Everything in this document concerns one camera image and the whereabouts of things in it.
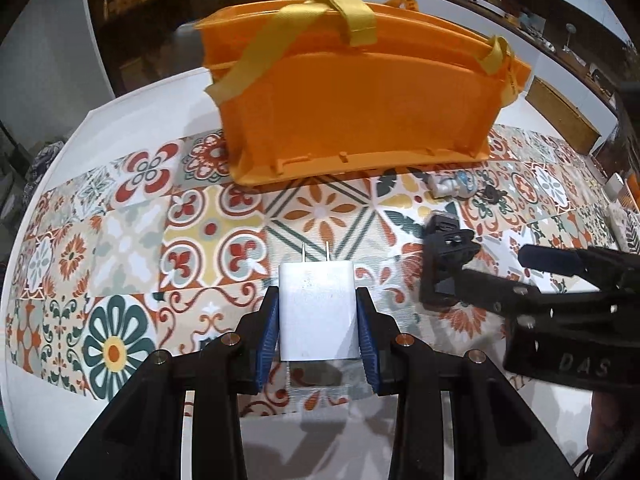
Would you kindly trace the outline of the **person right hand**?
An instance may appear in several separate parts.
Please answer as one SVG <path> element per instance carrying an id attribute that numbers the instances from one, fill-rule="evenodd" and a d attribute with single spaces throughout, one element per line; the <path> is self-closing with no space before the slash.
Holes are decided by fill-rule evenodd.
<path id="1" fill-rule="evenodd" d="M 630 391 L 594 392 L 587 434 L 588 450 L 596 455 L 618 448 L 639 420 L 639 396 Z"/>

